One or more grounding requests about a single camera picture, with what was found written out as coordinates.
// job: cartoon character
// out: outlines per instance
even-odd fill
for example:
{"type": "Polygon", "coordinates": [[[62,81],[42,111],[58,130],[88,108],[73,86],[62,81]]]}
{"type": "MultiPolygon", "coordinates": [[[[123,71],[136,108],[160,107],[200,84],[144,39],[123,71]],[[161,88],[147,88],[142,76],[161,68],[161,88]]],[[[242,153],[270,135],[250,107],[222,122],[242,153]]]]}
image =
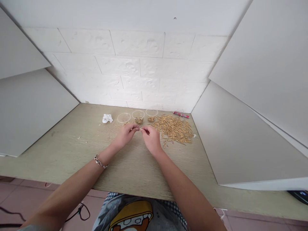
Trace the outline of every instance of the cartoon character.
{"type": "Polygon", "coordinates": [[[108,231],[145,231],[153,218],[148,201],[135,201],[126,205],[111,221],[108,231]]]}

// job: wooden desk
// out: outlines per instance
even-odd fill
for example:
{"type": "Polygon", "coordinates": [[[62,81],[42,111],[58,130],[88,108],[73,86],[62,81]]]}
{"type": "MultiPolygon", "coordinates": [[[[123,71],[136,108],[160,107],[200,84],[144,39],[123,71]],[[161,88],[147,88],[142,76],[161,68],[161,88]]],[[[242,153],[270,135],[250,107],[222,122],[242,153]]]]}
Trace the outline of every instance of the wooden desk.
{"type": "MultiPolygon", "coordinates": [[[[63,183],[106,148],[122,126],[120,113],[135,109],[79,104],[20,157],[1,157],[0,175],[63,183]],[[114,121],[103,124],[104,114],[114,121]]],[[[171,112],[158,113],[171,115],[171,112]]],[[[188,119],[192,144],[174,143],[167,155],[194,182],[212,206],[273,217],[308,220],[308,206],[287,192],[251,191],[219,186],[215,180],[193,119],[188,119]]],[[[94,186],[95,189],[172,200],[172,194],[158,164],[144,145],[140,132],[120,151],[94,186]]]]}

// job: white brick wall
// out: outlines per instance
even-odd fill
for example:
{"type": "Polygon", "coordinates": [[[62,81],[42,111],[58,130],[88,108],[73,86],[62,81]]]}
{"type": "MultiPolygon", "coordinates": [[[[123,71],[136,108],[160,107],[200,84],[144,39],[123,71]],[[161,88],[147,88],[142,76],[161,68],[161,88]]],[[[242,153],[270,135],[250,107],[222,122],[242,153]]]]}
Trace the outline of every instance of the white brick wall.
{"type": "Polygon", "coordinates": [[[190,113],[228,37],[23,28],[82,103],[190,113]]]}

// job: cartoon print shirt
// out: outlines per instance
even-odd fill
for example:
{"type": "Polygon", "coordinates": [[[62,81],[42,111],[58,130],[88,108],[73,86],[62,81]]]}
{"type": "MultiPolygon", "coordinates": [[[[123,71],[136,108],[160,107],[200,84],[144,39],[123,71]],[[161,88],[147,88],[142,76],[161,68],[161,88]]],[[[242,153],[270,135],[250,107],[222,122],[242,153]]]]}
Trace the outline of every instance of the cartoon print shirt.
{"type": "Polygon", "coordinates": [[[92,231],[184,231],[179,218],[158,200],[129,195],[104,203],[92,231]]]}

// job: person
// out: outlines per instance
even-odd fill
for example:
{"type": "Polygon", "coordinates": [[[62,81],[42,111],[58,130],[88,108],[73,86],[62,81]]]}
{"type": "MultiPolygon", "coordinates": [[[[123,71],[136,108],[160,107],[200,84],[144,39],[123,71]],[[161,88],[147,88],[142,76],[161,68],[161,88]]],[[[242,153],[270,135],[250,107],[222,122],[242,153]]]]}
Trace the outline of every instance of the person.
{"type": "Polygon", "coordinates": [[[163,151],[159,132],[151,126],[123,126],[113,142],[60,185],[21,226],[23,231],[60,230],[88,194],[113,156],[141,131],[145,145],[159,164],[176,201],[108,193],[93,231],[226,230],[213,207],[163,151]]]}

